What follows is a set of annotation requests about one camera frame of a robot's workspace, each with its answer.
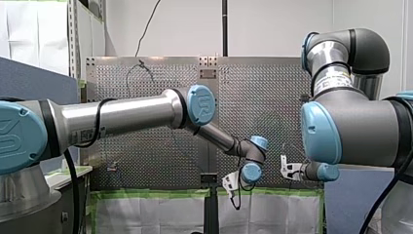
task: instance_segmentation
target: blue cover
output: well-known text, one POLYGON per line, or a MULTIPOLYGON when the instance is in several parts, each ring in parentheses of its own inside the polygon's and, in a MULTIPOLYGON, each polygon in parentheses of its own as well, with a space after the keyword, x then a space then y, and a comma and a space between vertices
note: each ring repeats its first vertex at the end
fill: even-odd
MULTIPOLYGON (((5 58, 0 58, 0 97, 79 103, 76 79, 5 58)), ((76 162, 79 150, 75 147, 69 150, 76 162)), ((61 159, 62 156, 41 162, 43 173, 59 168, 61 159)))

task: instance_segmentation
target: robotic arm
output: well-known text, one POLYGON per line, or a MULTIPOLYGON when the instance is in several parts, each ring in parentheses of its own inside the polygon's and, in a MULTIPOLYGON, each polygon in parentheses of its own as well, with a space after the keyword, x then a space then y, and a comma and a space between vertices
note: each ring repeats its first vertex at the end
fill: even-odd
POLYGON ((302 106, 305 153, 313 162, 395 168, 359 233, 382 210, 383 233, 411 233, 413 93, 377 100, 390 54, 367 29, 310 34, 302 65, 312 76, 313 100, 302 106))
POLYGON ((261 177, 267 141, 238 141, 209 122, 213 93, 205 86, 165 90, 156 97, 106 99, 100 103, 57 105, 50 100, 0 101, 0 175, 61 155, 69 146, 85 147, 98 138, 169 126, 187 129, 226 154, 245 157, 247 183, 261 177))

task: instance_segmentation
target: black pole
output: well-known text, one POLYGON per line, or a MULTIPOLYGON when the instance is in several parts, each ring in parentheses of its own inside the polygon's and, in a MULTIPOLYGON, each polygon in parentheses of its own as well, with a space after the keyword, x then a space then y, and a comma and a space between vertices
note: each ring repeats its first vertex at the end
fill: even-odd
POLYGON ((228 57, 228 0, 222 0, 222 56, 228 57))

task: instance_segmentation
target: green tape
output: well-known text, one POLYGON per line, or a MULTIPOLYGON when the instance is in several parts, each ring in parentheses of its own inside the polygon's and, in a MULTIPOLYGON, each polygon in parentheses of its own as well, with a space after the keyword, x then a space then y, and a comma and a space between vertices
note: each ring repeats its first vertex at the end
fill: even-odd
POLYGON ((319 234, 324 232, 324 192, 319 195, 319 234))
MULTIPOLYGON (((222 187, 217 188, 217 192, 218 192, 218 196, 228 196, 227 191, 222 187)), ((243 196, 244 195, 248 196, 248 195, 251 195, 251 194, 252 194, 252 191, 241 190, 241 195, 243 195, 243 196)))
POLYGON ((79 80, 78 80, 78 87, 79 87, 80 89, 85 89, 86 84, 87 84, 86 80, 82 80, 82 79, 79 79, 79 80))
POLYGON ((97 199, 93 196, 91 196, 91 225, 92 225, 92 234, 96 233, 96 204, 97 204, 97 199))
POLYGON ((151 189, 122 189, 114 191, 93 192, 91 197, 97 200, 122 198, 205 198, 209 195, 208 189, 189 190, 151 190, 151 189))
MULTIPOLYGON (((241 191, 241 195, 251 194, 269 194, 269 195, 281 195, 281 196, 298 196, 298 197, 318 197, 323 194, 322 189, 287 189, 287 188, 266 188, 257 187, 252 191, 241 191)), ((228 195, 224 188, 218 188, 218 195, 228 195)))

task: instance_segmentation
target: power cord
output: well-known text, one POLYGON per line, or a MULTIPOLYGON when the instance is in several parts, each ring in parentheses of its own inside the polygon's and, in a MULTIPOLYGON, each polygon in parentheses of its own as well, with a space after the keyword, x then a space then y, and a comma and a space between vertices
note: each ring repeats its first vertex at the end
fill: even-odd
MULTIPOLYGON (((233 136, 233 138, 238 142, 237 154, 238 154, 238 155, 241 155, 241 152, 243 151, 243 148, 242 148, 242 146, 241 146, 241 142, 240 142, 235 136, 233 136)), ((255 188, 255 184, 256 184, 256 183, 253 183, 250 188, 245 188, 245 187, 243 187, 243 184, 242 184, 242 182, 241 182, 242 168, 240 167, 240 165, 241 165, 241 157, 239 156, 239 157, 238 157, 238 164, 237 164, 237 168, 238 168, 238 205, 235 205, 234 197, 232 197, 232 198, 230 199, 233 207, 234 207, 235 210, 237 210, 237 211, 239 211, 240 208, 241 208, 241 189, 242 189, 243 191, 250 192, 250 191, 252 191, 252 189, 255 188)))
MULTIPOLYGON (((141 43, 142 43, 142 40, 143 40, 143 38, 145 37, 146 32, 148 31, 149 24, 151 23, 152 18, 154 17, 155 12, 156 12, 156 10, 157 10, 157 8, 158 8, 158 5, 159 5, 160 3, 161 3, 161 0, 158 0, 158 2, 155 4, 154 9, 152 10, 151 17, 149 18, 149 21, 146 23, 145 30, 143 31, 143 34, 142 34, 142 36, 140 37, 139 42, 137 43, 136 53, 134 53, 134 56, 135 56, 135 57, 137 57, 137 55, 139 54, 140 45, 141 45, 141 43)), ((130 87, 129 87, 129 76, 130 76, 131 72, 132 72, 136 67, 140 67, 140 68, 145 69, 145 70, 149 73, 149 75, 151 76, 152 81, 154 80, 154 78, 153 78, 153 73, 152 73, 151 70, 145 65, 145 63, 140 59, 140 60, 139 60, 139 63, 138 63, 138 64, 135 64, 133 67, 131 67, 131 69, 129 69, 129 70, 128 70, 128 73, 127 73, 126 85, 127 85, 127 89, 128 89, 129 98, 131 98, 131 89, 130 89, 130 87)))
POLYGON ((137 44, 136 53, 134 54, 135 57, 137 57, 137 54, 138 54, 139 51, 140 51, 140 44, 142 43, 142 40, 143 40, 143 38, 144 38, 145 35, 146 35, 146 31, 148 30, 149 24, 151 23, 152 18, 154 17, 155 12, 156 12, 156 9, 158 8, 158 5, 159 5, 160 2, 161 2, 161 0, 158 0, 158 2, 155 4, 154 9, 152 10, 151 17, 149 18, 149 21, 146 23, 145 30, 143 31, 143 34, 142 34, 142 36, 140 37, 139 42, 138 42, 138 44, 137 44))
POLYGON ((76 147, 79 148, 88 148, 91 147, 98 139, 99 132, 100 132, 100 111, 102 106, 112 100, 116 100, 115 98, 106 98, 103 101, 100 102, 100 104, 97 106, 97 113, 96 117, 94 119, 94 136, 92 137, 91 141, 87 144, 81 144, 81 145, 75 145, 76 147))

